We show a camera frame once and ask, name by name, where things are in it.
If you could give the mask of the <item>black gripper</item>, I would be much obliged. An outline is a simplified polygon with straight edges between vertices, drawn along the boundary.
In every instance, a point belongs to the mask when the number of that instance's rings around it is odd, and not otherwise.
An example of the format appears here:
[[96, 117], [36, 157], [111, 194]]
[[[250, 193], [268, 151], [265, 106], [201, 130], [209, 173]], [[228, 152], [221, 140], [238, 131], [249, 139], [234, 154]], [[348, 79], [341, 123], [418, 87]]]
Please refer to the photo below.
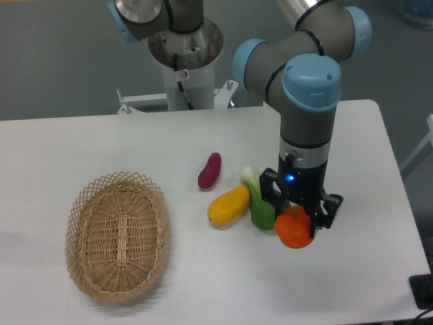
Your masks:
[[[324, 192], [326, 169], [327, 161], [308, 169], [288, 168], [281, 157], [278, 161], [278, 174], [266, 168], [259, 177], [261, 198], [273, 207], [274, 219], [288, 207], [289, 200], [303, 207], [312, 207], [308, 211], [312, 239], [319, 230], [330, 229], [344, 198], [339, 194]], [[280, 187], [283, 192], [278, 192], [274, 185]]]

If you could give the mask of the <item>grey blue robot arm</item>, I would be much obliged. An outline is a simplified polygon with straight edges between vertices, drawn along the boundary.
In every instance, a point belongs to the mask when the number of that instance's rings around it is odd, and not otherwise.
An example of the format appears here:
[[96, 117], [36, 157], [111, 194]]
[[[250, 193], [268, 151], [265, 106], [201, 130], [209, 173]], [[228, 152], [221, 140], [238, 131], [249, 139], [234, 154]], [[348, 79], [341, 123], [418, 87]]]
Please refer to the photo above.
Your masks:
[[[371, 23], [357, 7], [333, 1], [280, 1], [294, 32], [272, 44], [242, 43], [232, 61], [235, 79], [280, 115], [279, 164], [260, 176], [264, 201], [279, 215], [287, 200], [302, 206], [310, 233], [329, 228], [343, 201], [323, 184], [336, 107], [340, 62], [366, 50]], [[162, 67], [168, 109], [214, 108], [212, 70], [223, 49], [220, 28], [202, 1], [110, 1], [108, 9], [129, 42], [147, 39]]]

